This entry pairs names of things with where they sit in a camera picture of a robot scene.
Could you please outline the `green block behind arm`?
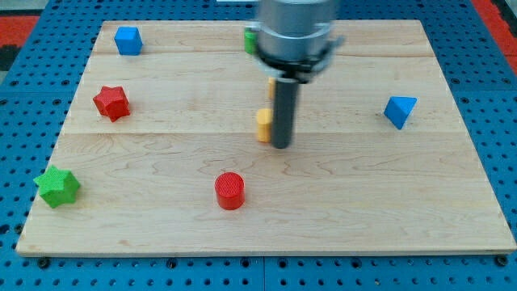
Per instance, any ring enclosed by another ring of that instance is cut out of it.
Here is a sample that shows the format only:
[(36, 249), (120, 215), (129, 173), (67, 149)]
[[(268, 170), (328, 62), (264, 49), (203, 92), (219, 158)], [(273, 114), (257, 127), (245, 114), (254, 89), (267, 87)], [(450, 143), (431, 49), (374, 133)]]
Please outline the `green block behind arm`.
[(254, 55), (256, 50), (257, 33), (249, 27), (244, 29), (245, 52)]

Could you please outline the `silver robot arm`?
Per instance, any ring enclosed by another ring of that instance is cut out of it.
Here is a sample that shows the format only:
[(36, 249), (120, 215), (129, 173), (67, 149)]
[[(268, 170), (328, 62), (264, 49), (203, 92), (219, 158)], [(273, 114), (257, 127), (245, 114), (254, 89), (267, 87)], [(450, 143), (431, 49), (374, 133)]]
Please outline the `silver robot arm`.
[(261, 0), (248, 26), (256, 34), (258, 66), (283, 82), (311, 82), (343, 43), (331, 37), (338, 11), (336, 0)]

